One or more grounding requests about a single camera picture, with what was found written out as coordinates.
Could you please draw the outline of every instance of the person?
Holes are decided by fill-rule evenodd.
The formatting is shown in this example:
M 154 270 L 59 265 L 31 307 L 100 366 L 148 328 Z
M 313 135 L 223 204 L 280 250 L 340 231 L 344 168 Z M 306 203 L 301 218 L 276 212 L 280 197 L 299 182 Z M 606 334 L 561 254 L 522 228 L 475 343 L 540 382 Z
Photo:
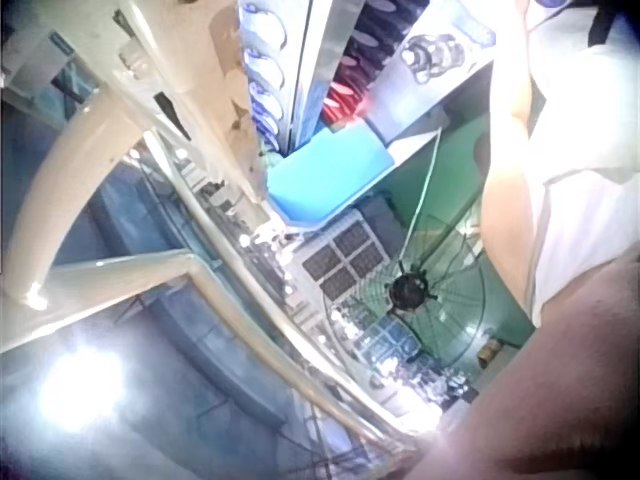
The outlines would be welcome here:
M 640 478 L 638 44 L 617 18 L 589 47 L 593 8 L 529 35 L 528 0 L 493 4 L 482 238 L 540 328 L 407 480 Z

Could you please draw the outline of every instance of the wire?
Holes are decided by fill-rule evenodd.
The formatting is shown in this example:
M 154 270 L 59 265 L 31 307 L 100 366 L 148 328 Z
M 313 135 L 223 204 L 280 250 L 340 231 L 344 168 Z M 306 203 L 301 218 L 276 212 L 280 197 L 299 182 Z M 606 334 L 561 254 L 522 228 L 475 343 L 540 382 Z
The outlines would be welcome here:
M 427 196 L 427 190 L 429 189 L 429 183 L 431 183 L 431 176 L 433 175 L 433 170 L 436 164 L 436 156 L 438 155 L 438 148 L 440 147 L 441 135 L 442 135 L 442 127 L 438 128 L 438 131 L 436 133 L 436 145 L 433 149 L 433 153 L 431 154 L 431 163 L 429 164 L 429 171 L 427 172 L 427 177 L 424 179 L 424 186 L 422 187 L 422 193 L 420 194 L 420 201 L 418 202 L 418 208 L 416 208 L 416 211 L 413 214 L 413 218 L 411 219 L 411 224 L 409 225 L 409 230 L 407 231 L 407 237 L 404 239 L 402 250 L 400 250 L 400 256 L 398 257 L 398 264 L 400 265 L 402 265 L 402 259 L 404 258 L 404 254 L 406 253 L 407 247 L 409 246 L 409 239 L 411 238 L 411 235 L 413 235 L 413 230 L 416 227 L 418 217 L 420 216 L 420 211 L 422 210 L 424 199 Z

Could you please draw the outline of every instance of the white pipe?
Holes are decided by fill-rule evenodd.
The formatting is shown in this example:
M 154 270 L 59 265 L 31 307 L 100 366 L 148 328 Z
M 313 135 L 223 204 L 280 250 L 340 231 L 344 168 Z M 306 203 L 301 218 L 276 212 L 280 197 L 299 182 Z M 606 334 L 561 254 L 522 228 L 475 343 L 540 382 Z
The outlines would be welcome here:
M 42 288 L 48 301 L 45 310 L 3 303 L 0 353 L 183 275 L 189 276 L 211 308 L 254 354 L 307 400 L 366 440 L 383 448 L 398 446 L 307 376 L 245 313 L 211 269 L 187 250 L 54 267 Z
M 102 86 L 56 140 L 18 214 L 4 289 L 41 308 L 38 291 L 73 222 L 122 155 L 142 136 L 126 107 Z
M 144 139 L 160 168 L 173 184 L 178 196 L 184 202 L 191 215 L 193 215 L 193 218 L 202 231 L 207 235 L 211 244 L 216 248 L 224 263 L 229 266 L 249 293 L 253 295 L 258 305 L 264 310 L 273 324 L 289 339 L 304 358 L 336 382 L 351 395 L 356 402 L 365 407 L 367 411 L 371 412 L 389 431 L 394 432 L 400 438 L 412 437 L 413 434 L 410 433 L 391 412 L 371 398 L 371 396 L 344 371 L 336 368 L 331 359 L 324 355 L 316 345 L 298 329 L 247 269 L 241 255 L 231 245 L 224 233 L 222 233 L 218 226 L 211 220 L 204 208 L 202 208 L 185 180 L 180 176 L 180 172 L 171 160 L 171 155 L 166 151 L 162 141 L 151 131 L 145 132 Z

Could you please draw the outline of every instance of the person's arm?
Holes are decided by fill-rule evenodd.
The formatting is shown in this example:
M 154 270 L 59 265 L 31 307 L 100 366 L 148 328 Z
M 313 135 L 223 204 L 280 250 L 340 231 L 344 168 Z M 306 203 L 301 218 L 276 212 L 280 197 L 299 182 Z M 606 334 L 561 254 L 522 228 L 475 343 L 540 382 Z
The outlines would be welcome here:
M 482 204 L 482 239 L 503 281 L 524 306 L 534 231 L 523 166 L 528 157 L 531 79 L 528 0 L 501 0 L 491 80 L 491 167 Z

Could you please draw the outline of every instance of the blue panel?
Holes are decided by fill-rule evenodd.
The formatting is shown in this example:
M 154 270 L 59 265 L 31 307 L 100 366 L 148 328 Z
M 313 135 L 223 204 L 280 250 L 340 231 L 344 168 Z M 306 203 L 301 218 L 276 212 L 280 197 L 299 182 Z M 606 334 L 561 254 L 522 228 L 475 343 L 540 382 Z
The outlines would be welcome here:
M 394 166 L 363 120 L 339 132 L 323 129 L 269 171 L 274 206 L 293 226 L 318 228 Z

